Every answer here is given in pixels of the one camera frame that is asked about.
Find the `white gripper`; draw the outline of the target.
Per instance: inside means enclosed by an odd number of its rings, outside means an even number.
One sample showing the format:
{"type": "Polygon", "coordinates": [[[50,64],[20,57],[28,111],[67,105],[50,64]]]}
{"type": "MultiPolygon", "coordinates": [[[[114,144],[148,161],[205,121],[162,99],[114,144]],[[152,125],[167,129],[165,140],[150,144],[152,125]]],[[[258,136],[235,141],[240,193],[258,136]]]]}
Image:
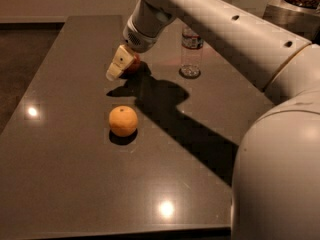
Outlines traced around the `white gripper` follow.
{"type": "Polygon", "coordinates": [[[123,39],[127,45],[122,44],[116,50],[106,71],[106,78],[109,81],[118,79],[134,63],[135,52],[145,53],[150,50],[165,27],[174,20],[175,16],[151,6],[145,0],[138,0],[123,30],[123,39]]]}

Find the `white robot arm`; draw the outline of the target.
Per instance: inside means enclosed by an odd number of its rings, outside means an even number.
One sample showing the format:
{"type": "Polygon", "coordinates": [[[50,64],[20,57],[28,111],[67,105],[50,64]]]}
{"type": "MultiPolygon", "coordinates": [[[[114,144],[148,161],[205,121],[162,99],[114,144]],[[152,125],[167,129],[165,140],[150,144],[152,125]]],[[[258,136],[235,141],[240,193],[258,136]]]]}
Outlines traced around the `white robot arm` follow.
{"type": "Polygon", "coordinates": [[[106,76],[180,19],[274,108],[247,131],[232,179],[232,240],[320,240],[319,47],[222,0],[139,0],[106,76]]]}

